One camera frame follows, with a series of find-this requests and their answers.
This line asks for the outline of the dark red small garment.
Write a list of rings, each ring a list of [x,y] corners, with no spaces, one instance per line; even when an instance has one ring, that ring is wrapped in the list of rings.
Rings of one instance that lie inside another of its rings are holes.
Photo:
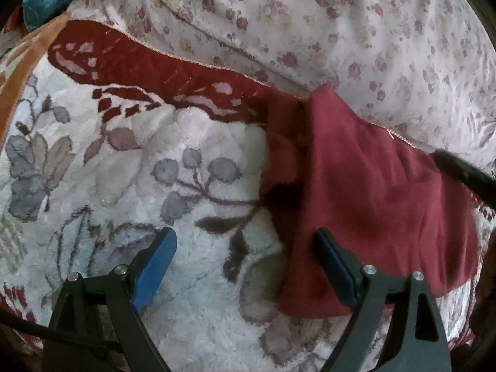
[[[345,315],[314,258],[327,228],[364,264],[392,276],[419,270],[437,297],[475,275],[475,203],[432,157],[358,117],[328,86],[267,109],[270,166],[260,195],[287,258],[277,294],[291,317]]]

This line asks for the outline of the pink floral bed sheet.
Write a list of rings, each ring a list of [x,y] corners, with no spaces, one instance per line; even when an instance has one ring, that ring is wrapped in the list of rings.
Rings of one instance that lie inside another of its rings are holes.
[[[418,146],[495,169],[495,50],[466,0],[74,0],[71,11],[295,95],[326,84]]]

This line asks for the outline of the white and red floral blanket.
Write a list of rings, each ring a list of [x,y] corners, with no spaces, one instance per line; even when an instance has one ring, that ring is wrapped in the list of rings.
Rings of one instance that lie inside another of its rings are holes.
[[[176,371],[316,371],[343,317],[275,306],[283,265],[259,204],[271,102],[299,95],[69,20],[1,150],[1,307],[45,324],[74,271],[109,272],[162,227],[178,252],[144,323]]]

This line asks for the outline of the orange patterned cloth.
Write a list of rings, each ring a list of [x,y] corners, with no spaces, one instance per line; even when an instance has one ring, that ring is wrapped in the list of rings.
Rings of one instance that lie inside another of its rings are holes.
[[[22,38],[1,60],[1,144],[6,139],[29,75],[70,19],[68,12],[55,17]]]

